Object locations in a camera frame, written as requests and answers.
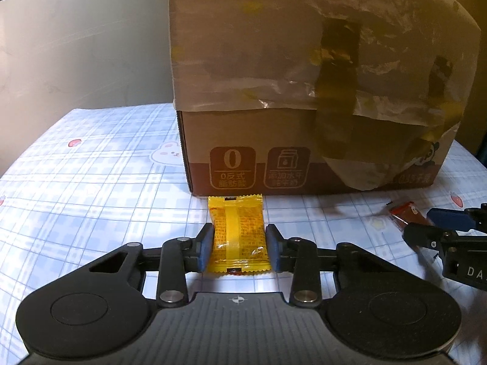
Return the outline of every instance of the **crosshair symbol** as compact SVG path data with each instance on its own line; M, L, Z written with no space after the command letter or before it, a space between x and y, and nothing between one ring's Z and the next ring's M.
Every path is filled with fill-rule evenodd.
M232 301L233 303L236 303L236 304L240 304L240 303L242 303L244 300L245 300L245 299L243 299L243 297L242 297L242 296L235 296L235 297L233 297L233 298L231 299L231 301Z

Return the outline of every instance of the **blue and white checkered tablecloth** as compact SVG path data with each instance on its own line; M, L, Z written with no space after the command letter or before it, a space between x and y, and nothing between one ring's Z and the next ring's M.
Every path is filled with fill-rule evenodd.
M319 247L355 243L423 278L458 301L463 326L451 355L462 365L487 363L487 293L441 277L435 252L418 255L384 213L390 200L430 207L487 202L487 171L454 143L434 185L426 189L332 196L267 196L264 217L285 238ZM206 199L192 197L184 174L176 114L171 104L103 110L76 109L41 136L0 179L0 365L26 355L15 326L20 301L33 290L124 243L160 247L195 236L210 221ZM190 273L194 291L289 295L291 275L216 276ZM153 298L156 273L144 295ZM334 295L322 274L324 297Z

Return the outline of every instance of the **metal screw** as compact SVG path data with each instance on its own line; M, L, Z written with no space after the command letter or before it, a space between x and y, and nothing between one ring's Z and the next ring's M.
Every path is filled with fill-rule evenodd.
M318 299L318 294L310 290L302 290L294 293L294 299L298 302L310 303Z
M167 303L176 303L179 302L184 298L184 294L180 291L176 290L166 290L162 294L159 295L159 298L163 302Z

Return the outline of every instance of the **red snack packet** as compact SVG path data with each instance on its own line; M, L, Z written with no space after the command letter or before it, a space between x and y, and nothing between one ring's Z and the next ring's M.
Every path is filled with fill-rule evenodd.
M388 203L387 206L391 218L400 231L404 231L404 228L410 222L431 225L431 223L425 217L423 217L420 210L418 210L418 208L415 206L414 202L407 201L400 205L395 205L394 203L395 202Z

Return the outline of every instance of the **number 0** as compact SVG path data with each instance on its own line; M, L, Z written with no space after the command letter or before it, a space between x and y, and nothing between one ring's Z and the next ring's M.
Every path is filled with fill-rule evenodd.
M235 157L235 161L233 164L230 161L230 157L232 154L234 154ZM225 155L223 156L223 161L225 162L225 166L229 169L236 169L240 166L240 162L242 162L242 155L240 155L240 152L236 149L229 149L225 152Z

